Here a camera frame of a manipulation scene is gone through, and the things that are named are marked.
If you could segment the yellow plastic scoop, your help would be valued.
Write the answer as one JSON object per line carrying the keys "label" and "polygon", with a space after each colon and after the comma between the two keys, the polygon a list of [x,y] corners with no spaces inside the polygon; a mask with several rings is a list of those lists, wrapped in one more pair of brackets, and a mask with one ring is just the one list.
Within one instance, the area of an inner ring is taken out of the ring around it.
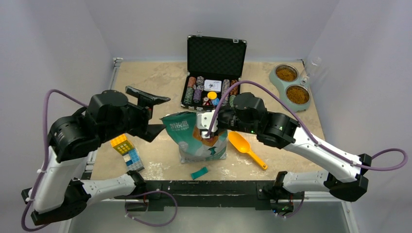
{"label": "yellow plastic scoop", "polygon": [[249,142],[242,135],[237,132],[229,132],[228,140],[238,152],[247,154],[261,169],[268,168],[266,163],[251,150]]}

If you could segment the green pet food bag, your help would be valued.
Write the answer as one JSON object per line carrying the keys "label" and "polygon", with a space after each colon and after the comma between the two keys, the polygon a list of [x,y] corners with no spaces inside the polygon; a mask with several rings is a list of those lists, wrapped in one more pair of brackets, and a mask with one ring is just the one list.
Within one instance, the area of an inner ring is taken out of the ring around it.
{"label": "green pet food bag", "polygon": [[209,139],[201,137],[196,113],[179,112],[161,118],[166,132],[178,145],[181,163],[223,160],[227,158],[227,131]]}

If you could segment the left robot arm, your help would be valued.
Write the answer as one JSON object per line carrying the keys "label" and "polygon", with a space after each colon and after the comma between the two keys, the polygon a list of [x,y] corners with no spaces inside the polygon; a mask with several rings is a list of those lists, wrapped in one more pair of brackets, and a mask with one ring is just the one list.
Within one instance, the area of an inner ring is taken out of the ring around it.
{"label": "left robot arm", "polygon": [[130,86],[125,93],[105,90],[91,97],[75,113],[44,126],[45,159],[32,188],[22,191],[26,209],[21,226],[29,214],[34,230],[79,215],[86,207],[105,199],[149,195],[146,182],[137,171],[117,178],[92,181],[75,178],[78,166],[103,143],[128,133],[152,142],[165,128],[149,124],[155,105],[169,101]]}

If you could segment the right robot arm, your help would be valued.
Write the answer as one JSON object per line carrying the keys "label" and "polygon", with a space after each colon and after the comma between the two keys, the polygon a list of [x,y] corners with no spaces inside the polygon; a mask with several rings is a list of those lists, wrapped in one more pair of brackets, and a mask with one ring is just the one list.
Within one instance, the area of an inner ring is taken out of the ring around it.
{"label": "right robot arm", "polygon": [[233,106],[220,108],[217,126],[254,134],[266,146],[293,152],[322,167],[315,172],[279,172],[273,192],[280,198],[318,191],[354,202],[367,192],[369,180],[364,176],[366,170],[352,165],[352,162],[370,165],[371,156],[344,152],[320,138],[317,143],[313,142],[297,120],[283,113],[269,112],[264,101],[250,92],[236,96]]}

